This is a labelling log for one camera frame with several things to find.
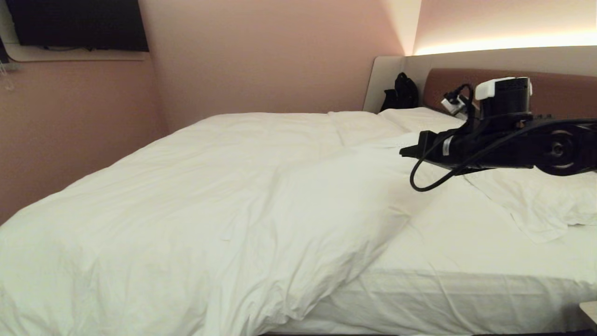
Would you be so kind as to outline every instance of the white duvet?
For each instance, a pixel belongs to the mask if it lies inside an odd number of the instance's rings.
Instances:
[[[404,131],[363,113],[212,117],[23,209],[0,227],[0,335],[302,319],[433,197],[408,184]]]

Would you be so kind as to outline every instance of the robotic arm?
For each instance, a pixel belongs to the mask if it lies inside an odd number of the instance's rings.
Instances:
[[[469,98],[460,93],[469,90]],[[528,77],[506,77],[481,83],[476,90],[464,84],[447,93],[445,106],[464,104],[466,122],[458,129],[423,131],[418,145],[400,154],[418,158],[410,182],[428,191],[455,175],[494,168],[533,168],[551,175],[573,175],[597,169],[597,119],[552,120],[534,118],[529,111],[533,93]],[[479,117],[472,97],[480,102]],[[423,161],[450,169],[428,187],[414,183]]]

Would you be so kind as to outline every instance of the nightstand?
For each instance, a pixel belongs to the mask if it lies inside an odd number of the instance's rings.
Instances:
[[[580,309],[593,321],[591,328],[597,331],[597,301],[583,302]]]

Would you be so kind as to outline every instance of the black backpack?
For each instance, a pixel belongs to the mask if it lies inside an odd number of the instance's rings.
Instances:
[[[418,107],[418,90],[413,80],[401,72],[394,82],[394,89],[385,90],[386,99],[383,101],[381,111],[389,108],[415,108]]]

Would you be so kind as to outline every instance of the brown headboard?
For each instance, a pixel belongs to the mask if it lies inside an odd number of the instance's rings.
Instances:
[[[533,114],[551,114],[557,119],[597,118],[597,77],[544,72],[484,69],[431,69],[423,90],[423,106],[444,111],[444,93],[464,83],[476,86],[502,77],[529,77],[533,84]]]

